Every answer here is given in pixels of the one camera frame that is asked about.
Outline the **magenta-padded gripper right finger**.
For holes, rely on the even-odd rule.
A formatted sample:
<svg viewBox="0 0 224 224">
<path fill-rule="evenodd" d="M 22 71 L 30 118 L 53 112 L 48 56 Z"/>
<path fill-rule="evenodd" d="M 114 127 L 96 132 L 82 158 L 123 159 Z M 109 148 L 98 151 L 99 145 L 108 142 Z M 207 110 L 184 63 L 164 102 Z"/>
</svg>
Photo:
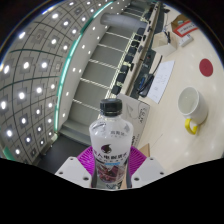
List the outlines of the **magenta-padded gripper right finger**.
<svg viewBox="0 0 224 224">
<path fill-rule="evenodd" d="M 131 147 L 126 177 L 128 187 L 143 187 L 165 176 L 165 170 L 154 157 L 147 157 Z"/>
</svg>

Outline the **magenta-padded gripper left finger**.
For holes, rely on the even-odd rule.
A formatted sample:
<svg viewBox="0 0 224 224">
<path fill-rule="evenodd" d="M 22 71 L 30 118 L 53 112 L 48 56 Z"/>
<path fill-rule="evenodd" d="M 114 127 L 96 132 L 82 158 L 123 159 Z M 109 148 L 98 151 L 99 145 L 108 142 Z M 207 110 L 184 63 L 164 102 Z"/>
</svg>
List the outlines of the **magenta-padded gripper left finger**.
<svg viewBox="0 0 224 224">
<path fill-rule="evenodd" d="M 92 147 L 88 147 L 77 157 L 70 156 L 56 171 L 55 175 L 84 188 L 92 187 L 95 160 Z"/>
</svg>

